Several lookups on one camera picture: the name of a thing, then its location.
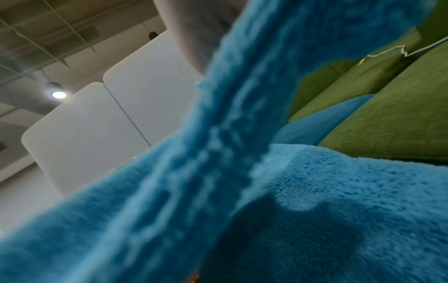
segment skin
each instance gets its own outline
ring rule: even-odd
[[[154,0],[190,66],[204,74],[213,53],[248,0]]]

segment blue cushion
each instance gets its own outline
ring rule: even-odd
[[[355,97],[286,124],[275,134],[273,144],[318,145],[334,128],[372,98]]]

